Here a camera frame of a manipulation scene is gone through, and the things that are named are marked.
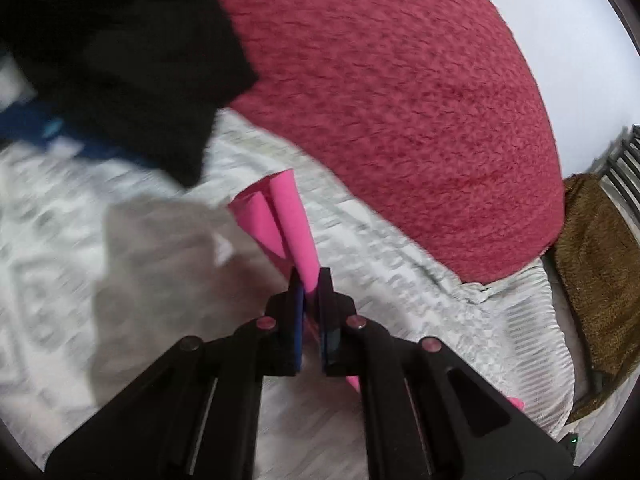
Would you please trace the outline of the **pink pant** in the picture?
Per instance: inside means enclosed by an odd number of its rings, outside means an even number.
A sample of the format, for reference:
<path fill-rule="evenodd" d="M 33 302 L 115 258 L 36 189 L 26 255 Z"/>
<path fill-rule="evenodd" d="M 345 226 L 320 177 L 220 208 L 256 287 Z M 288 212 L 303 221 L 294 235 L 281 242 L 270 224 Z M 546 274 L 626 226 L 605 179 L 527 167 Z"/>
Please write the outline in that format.
<path fill-rule="evenodd" d="M 334 289 L 330 269 L 320 266 L 292 171 L 252 184 L 229 209 L 288 279 L 288 290 L 272 296 L 265 313 L 233 335 L 235 344 L 247 344 L 234 360 L 250 375 L 250 385 L 258 386 L 265 376 L 296 376 L 302 367 L 304 330 L 311 327 L 319 341 L 322 373 L 345 378 L 372 413 L 399 408 L 410 416 L 410 389 L 398 352 L 438 359 L 448 353 L 445 344 L 436 337 L 417 344 L 398 339 Z"/>

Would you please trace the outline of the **white grey patterned bedsheet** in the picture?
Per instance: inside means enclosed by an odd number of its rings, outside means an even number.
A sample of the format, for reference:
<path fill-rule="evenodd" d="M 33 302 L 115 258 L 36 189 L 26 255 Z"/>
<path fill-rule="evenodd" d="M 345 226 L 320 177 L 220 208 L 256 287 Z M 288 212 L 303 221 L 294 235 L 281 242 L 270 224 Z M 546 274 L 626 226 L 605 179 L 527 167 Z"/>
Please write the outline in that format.
<path fill-rule="evenodd" d="M 2 55 L 1 111 L 36 99 Z M 561 332 L 535 338 L 559 387 L 533 392 L 513 373 L 524 353 L 509 315 L 554 318 L 539 260 L 465 284 L 326 167 L 232 112 L 217 120 L 205 180 L 190 192 L 124 160 L 2 141 L 1 426 L 23 468 L 51 479 L 54 449 L 181 338 L 228 337 L 288 290 L 229 209 L 286 170 L 334 289 L 394 337 L 440 339 L 573 459 L 574 439 L 558 439 L 573 392 Z M 262 382 L 249 479 L 372 479 L 360 394 L 322 373 L 311 327 L 299 373 Z"/>

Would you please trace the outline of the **brown leopard fuzzy blanket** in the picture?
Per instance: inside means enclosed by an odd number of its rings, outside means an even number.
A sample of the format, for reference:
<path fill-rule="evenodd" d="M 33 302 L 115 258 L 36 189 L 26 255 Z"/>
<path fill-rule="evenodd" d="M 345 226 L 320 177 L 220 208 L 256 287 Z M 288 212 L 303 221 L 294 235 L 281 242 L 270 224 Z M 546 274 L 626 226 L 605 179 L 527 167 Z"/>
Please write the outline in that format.
<path fill-rule="evenodd" d="M 639 243 L 593 174 L 564 181 L 565 219 L 551 248 L 582 337 L 590 389 L 570 420 L 597 410 L 639 365 Z"/>

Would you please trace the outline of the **red patterned blanket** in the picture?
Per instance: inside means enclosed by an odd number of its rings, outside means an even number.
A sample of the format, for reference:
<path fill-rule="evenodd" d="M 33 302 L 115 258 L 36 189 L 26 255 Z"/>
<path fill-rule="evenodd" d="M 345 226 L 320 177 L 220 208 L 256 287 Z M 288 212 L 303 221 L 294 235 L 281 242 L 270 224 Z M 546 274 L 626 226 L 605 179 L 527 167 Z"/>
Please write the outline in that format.
<path fill-rule="evenodd" d="M 558 152 L 490 0 L 221 0 L 258 75 L 233 109 L 329 168 L 466 282 L 561 231 Z"/>

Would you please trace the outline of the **blue white patterned cloth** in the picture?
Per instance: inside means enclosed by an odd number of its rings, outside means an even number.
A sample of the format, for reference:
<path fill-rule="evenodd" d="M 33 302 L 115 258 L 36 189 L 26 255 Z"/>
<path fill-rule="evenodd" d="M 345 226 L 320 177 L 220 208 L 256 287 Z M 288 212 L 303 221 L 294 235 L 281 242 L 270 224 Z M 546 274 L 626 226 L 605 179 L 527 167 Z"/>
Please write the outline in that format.
<path fill-rule="evenodd" d="M 84 133 L 40 100 L 16 102 L 1 112 L 1 137 L 23 141 L 42 150 L 91 160 L 120 159 L 142 167 L 152 164 L 115 144 Z"/>

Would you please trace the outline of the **black cloth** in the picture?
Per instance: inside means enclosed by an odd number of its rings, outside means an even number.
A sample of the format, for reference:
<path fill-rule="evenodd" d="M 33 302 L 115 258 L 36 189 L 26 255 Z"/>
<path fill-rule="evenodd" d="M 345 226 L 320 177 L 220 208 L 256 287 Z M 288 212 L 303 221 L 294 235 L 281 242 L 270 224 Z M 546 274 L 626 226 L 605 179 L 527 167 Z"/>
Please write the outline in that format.
<path fill-rule="evenodd" d="M 186 188 L 257 81 L 218 0 L 1 0 L 1 47 L 55 115 Z"/>

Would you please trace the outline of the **dark metal bed rail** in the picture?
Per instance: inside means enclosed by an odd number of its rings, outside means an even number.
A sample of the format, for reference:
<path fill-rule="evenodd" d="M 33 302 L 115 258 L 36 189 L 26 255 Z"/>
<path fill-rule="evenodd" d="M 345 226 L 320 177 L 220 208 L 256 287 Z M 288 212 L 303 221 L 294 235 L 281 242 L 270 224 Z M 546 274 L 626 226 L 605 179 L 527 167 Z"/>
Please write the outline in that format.
<path fill-rule="evenodd" d="M 639 125 L 633 124 L 608 146 L 593 170 L 614 204 L 639 225 Z"/>

